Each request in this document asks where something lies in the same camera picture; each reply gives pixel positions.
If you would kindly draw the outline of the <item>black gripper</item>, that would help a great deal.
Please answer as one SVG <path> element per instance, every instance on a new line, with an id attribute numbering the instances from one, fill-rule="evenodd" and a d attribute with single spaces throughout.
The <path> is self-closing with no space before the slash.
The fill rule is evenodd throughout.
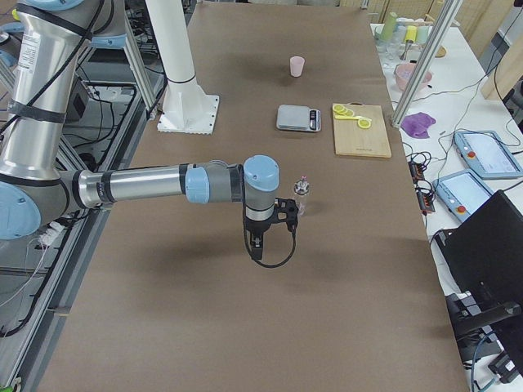
<path id="1" fill-rule="evenodd" d="M 250 252 L 253 260 L 262 259 L 262 240 L 264 233 L 273 225 L 285 223 L 287 229 L 295 234 L 298 226 L 299 209 L 294 199 L 277 198 L 274 205 L 256 216 L 257 211 L 247 209 L 244 228 L 250 235 Z"/>

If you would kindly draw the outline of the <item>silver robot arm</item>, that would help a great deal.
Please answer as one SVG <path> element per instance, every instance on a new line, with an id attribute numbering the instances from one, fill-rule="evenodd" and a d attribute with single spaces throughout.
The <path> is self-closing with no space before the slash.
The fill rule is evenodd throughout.
<path id="1" fill-rule="evenodd" d="M 121 1 L 20 1 L 24 27 L 15 88 L 2 127 L 1 237 L 22 238 L 64 214 L 123 200 L 184 195 L 191 203 L 239 202 L 244 243 L 260 262 L 264 233 L 277 223 L 295 234 L 298 209 L 277 197 L 279 167 L 265 155 L 118 171 L 59 171 L 60 143 L 82 47 L 122 47 Z"/>

